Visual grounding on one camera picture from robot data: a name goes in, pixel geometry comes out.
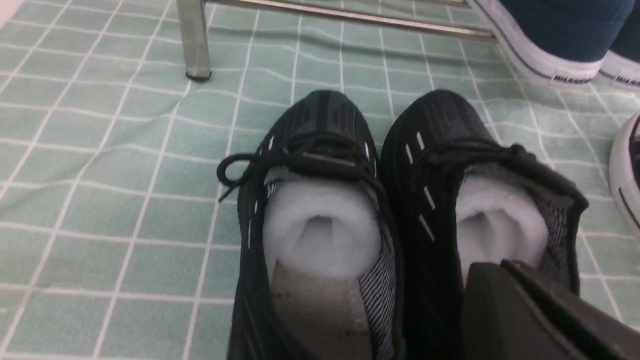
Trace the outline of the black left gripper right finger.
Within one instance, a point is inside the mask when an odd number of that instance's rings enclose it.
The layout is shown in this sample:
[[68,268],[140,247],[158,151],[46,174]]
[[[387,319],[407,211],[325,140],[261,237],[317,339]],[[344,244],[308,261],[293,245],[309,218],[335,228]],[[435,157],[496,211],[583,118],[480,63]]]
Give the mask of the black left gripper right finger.
[[503,260],[502,268],[514,276],[553,330],[588,360],[640,358],[639,333],[630,326],[519,260]]

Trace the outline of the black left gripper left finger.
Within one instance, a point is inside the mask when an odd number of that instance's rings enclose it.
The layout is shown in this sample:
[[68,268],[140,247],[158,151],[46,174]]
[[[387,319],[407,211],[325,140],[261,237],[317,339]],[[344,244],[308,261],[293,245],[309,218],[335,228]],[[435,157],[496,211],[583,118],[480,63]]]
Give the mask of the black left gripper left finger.
[[467,360],[585,360],[513,276],[495,263],[471,264],[461,310]]

